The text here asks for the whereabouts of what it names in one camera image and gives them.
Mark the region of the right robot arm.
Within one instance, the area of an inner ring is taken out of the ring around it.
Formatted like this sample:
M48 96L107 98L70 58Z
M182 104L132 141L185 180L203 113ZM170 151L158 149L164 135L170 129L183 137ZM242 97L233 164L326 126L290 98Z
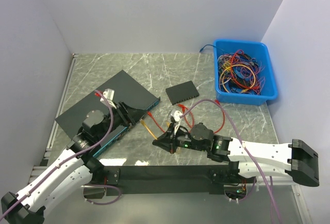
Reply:
M282 144L239 141L216 135L202 123L190 131L172 123L153 145L171 154L178 148L206 152L212 161L228 163L218 175L232 182L275 176L307 187L320 185L318 153L300 139Z

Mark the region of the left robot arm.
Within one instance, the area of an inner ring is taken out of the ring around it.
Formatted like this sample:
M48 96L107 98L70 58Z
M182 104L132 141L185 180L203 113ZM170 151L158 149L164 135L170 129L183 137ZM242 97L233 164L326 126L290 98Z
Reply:
M107 115L100 110L87 114L69 146L34 181L16 194L8 192L2 197L1 219L9 223L43 223L46 212L71 190L107 178L104 165L95 157L101 143L116 128L129 129L147 113L123 102L107 106Z

